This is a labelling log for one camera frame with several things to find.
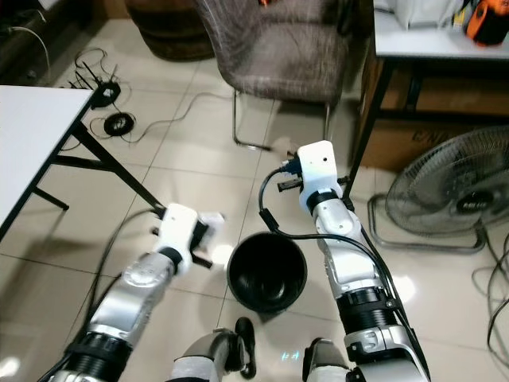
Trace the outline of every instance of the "black metal table leg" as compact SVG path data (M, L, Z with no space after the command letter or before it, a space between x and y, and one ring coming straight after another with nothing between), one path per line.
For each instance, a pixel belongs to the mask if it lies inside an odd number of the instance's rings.
M35 193L39 197L42 197L43 199L47 200L48 202L54 204L56 207L60 207L64 211L67 211L69 209L69 206L66 205L63 201L56 199L53 195L50 195L49 193L43 191L42 189L40 189L38 187L33 189L33 193Z
M152 195L148 189L146 189L129 171L127 171L107 150L97 142L94 137L88 134L87 128L78 122L74 128L72 135L78 139L82 145L84 145L91 153L93 153L103 164L113 173L116 173L120 179L122 179L129 187L131 187L137 195L145 199L145 201L154 207L159 209L162 206L154 195Z
M357 147L356 155L352 163L352 169L350 170L350 174L348 175L348 184L344 190L344 197L346 198L350 197L353 182L356 179L357 171L359 171L364 151L366 150L367 143L369 142L369 137L371 136L371 132L373 131L373 126L375 125L377 114L379 113L380 106L382 105L385 92L387 90L387 87L389 86L390 78L392 77L394 67L395 62L393 62L392 60L385 60L383 62L382 72L380 73L379 80L377 81L376 84L375 93L373 94L373 100L371 101L371 105L369 105L369 110L367 111L366 122L364 124L363 132L360 136L359 146Z

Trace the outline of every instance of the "black bucket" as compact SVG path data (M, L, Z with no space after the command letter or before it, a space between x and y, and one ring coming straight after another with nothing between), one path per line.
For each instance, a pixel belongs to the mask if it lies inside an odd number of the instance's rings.
M231 292L242 305L258 313L286 310L301 295L307 277L301 249L270 232L244 239L228 262Z

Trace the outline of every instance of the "white table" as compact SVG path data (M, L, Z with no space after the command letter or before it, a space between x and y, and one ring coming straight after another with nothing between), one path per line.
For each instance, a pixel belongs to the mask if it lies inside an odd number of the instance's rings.
M466 123L471 125L498 125L509 123L508 117L490 115L468 115L460 113L416 112L415 108L421 88L422 78L437 75L436 72L424 70L414 73L416 76L410 84L406 99L406 108L401 111L380 110L383 97L392 77L393 71L402 63L421 68L429 62L447 62L449 66L461 67L463 63L482 62L483 70L476 73L477 78L497 78L503 70L507 78L509 64L509 37L499 46L479 47L460 30L416 28L404 29L393 14L375 11L375 55L382 62L380 73L372 92L370 104L366 105L367 117L361 126L359 145L353 159L349 182L344 195L348 197L353 181L367 143L371 136L376 119L399 119L422 122Z
M161 205L80 122L93 96L82 89L0 86L0 240L32 193L68 209L37 188L52 164L115 172L154 208ZM71 134L99 160L59 155Z

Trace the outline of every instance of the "white cable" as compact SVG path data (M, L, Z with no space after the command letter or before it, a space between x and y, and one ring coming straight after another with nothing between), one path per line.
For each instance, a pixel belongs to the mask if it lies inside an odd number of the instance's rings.
M48 71L46 72L46 79L48 81L48 84L50 84L51 83L51 64L49 63L49 54L48 54L48 49L46 48L45 42L42 41L42 38L37 33L33 32L29 28L25 28L24 26L11 26L9 28L9 31L10 30L21 30L23 32L31 33L32 35L34 35L39 40L39 42L42 45L42 48L45 50L46 65L48 66Z

